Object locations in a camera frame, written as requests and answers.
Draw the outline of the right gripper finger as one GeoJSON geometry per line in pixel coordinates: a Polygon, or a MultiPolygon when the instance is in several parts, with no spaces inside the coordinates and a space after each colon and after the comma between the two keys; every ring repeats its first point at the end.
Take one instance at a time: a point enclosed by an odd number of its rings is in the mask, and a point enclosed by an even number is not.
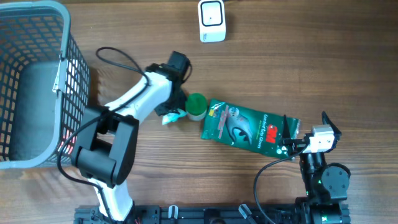
{"type": "Polygon", "coordinates": [[[287,116],[284,115],[284,120],[283,120],[283,131],[280,137],[281,141],[285,141],[291,139],[291,135],[290,135],[290,129],[289,129],[289,123],[287,121],[287,116]]]}
{"type": "Polygon", "coordinates": [[[341,137],[342,132],[334,125],[334,123],[330,120],[325,111],[322,112],[322,123],[330,125],[335,137],[341,137]]]}

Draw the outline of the green lid jar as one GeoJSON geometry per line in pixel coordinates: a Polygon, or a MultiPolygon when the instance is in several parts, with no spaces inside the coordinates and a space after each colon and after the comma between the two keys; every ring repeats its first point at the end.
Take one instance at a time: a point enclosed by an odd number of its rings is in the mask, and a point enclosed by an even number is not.
{"type": "Polygon", "coordinates": [[[204,95],[200,93],[192,93],[185,102],[185,111],[192,121],[202,120],[207,112],[208,103],[204,95]]]}

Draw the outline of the light green tissue packet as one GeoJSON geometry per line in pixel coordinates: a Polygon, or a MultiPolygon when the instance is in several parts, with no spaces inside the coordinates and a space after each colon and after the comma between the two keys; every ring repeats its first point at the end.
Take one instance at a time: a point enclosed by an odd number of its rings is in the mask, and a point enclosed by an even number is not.
{"type": "Polygon", "coordinates": [[[176,110],[172,110],[162,117],[162,125],[166,125],[169,123],[176,122],[178,119],[187,115],[187,112],[178,108],[176,110]]]}

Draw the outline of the green 3M gloves packet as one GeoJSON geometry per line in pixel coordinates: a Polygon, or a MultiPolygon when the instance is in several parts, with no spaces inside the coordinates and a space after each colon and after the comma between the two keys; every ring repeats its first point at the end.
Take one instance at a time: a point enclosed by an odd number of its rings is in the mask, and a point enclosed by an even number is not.
{"type": "Polygon", "coordinates": [[[288,124],[290,137],[295,139],[299,133],[300,119],[212,99],[205,116],[201,138],[284,159],[292,152],[279,144],[284,124],[288,124]]]}

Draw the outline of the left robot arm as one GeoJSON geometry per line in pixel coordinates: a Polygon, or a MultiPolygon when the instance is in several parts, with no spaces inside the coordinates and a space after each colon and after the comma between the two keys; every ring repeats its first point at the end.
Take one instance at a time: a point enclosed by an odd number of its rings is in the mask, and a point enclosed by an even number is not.
{"type": "Polygon", "coordinates": [[[167,63],[153,63],[139,82],[105,106],[87,108],[81,127],[72,134],[72,166],[82,184],[95,188],[99,205],[75,210],[74,223],[141,223],[148,216],[131,198],[127,177],[136,154],[139,125],[152,112],[178,113],[187,97],[181,86],[192,72],[186,55],[172,52],[167,63]]]}

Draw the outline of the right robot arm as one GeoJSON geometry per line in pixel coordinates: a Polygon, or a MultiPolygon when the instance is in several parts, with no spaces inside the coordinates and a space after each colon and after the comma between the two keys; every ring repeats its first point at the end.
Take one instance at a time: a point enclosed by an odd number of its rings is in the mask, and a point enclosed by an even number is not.
{"type": "Polygon", "coordinates": [[[284,116],[279,144],[287,147],[290,156],[299,156],[307,194],[306,197],[295,199],[295,218],[298,223],[351,222],[348,205],[343,203],[348,198],[351,172],[343,164],[329,164],[325,159],[325,154],[335,149],[341,135],[342,132],[323,112],[321,125],[313,126],[311,132],[302,139],[293,139],[287,117],[284,116]]]}

